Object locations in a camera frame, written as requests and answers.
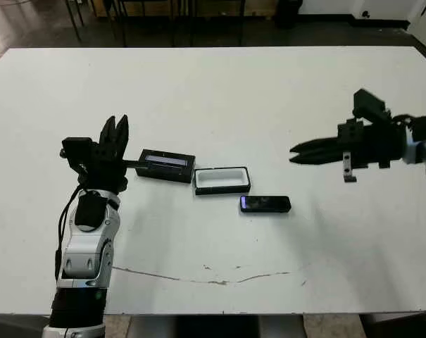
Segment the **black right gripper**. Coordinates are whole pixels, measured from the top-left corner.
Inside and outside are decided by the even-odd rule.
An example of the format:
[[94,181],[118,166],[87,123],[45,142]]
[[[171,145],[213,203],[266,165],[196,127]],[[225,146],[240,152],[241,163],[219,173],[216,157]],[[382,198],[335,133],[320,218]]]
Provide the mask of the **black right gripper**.
[[353,118],[338,125],[337,131],[337,137],[312,139],[293,146],[289,161],[322,165],[343,159],[344,181],[350,183],[357,181],[354,169],[367,168],[371,163],[389,168],[405,151],[406,126],[399,121],[364,125]]

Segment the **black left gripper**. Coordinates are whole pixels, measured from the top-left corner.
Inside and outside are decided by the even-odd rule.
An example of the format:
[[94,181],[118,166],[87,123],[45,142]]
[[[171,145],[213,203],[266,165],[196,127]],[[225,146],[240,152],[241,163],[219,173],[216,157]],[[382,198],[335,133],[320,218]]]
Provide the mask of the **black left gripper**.
[[127,169],[142,169],[141,161],[123,159],[128,140],[127,115],[117,125],[115,117],[111,116],[101,130],[99,143],[92,142],[87,157],[80,162],[79,183],[84,189],[100,189],[114,194],[127,189]]

